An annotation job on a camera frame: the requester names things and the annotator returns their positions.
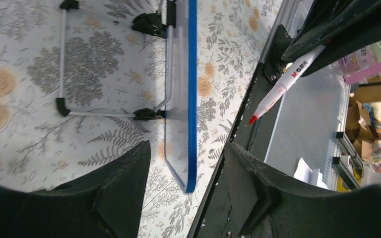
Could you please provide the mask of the blue framed whiteboard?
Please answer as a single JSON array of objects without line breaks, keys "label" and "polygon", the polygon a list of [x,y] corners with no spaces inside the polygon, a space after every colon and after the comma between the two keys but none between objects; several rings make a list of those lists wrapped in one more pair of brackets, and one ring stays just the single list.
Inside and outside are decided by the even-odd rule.
[{"label": "blue framed whiteboard", "polygon": [[165,160],[185,193],[197,174],[197,1],[169,0],[166,11]]}]

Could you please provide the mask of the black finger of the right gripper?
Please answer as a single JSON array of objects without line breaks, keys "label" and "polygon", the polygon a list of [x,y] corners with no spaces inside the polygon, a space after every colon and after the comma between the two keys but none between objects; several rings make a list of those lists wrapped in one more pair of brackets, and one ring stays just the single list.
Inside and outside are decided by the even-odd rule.
[{"label": "black finger of the right gripper", "polygon": [[316,0],[281,59],[295,61],[317,46],[325,46],[303,74],[308,76],[378,41],[381,41],[381,0]]}]

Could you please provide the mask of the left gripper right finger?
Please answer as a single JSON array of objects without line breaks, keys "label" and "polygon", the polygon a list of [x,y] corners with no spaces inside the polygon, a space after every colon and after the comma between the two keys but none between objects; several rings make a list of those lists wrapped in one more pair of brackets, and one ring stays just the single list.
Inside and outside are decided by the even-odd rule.
[{"label": "left gripper right finger", "polygon": [[284,174],[259,160],[240,145],[224,147],[224,169],[231,200],[232,230],[238,236],[259,238],[260,227],[274,238],[303,238],[319,220],[324,188]]}]

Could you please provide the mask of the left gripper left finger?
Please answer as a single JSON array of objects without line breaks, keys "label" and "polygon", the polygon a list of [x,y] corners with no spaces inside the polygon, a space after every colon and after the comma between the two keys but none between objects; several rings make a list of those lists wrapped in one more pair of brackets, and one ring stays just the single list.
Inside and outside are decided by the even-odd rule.
[{"label": "left gripper left finger", "polygon": [[63,183],[68,226],[63,238],[135,238],[151,160],[149,141],[81,177]]}]

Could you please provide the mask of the white marker pen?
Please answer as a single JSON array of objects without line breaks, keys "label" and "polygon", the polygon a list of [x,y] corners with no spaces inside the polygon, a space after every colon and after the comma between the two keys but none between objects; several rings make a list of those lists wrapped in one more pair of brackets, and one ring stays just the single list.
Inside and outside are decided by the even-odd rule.
[{"label": "white marker pen", "polygon": [[283,96],[284,93],[290,89],[295,82],[306,72],[312,65],[315,59],[326,48],[324,45],[319,45],[308,53],[296,59],[290,67],[279,78],[276,84],[266,94],[266,96],[259,103],[256,111],[253,113],[249,124],[253,124],[262,115],[267,113],[276,102]]}]

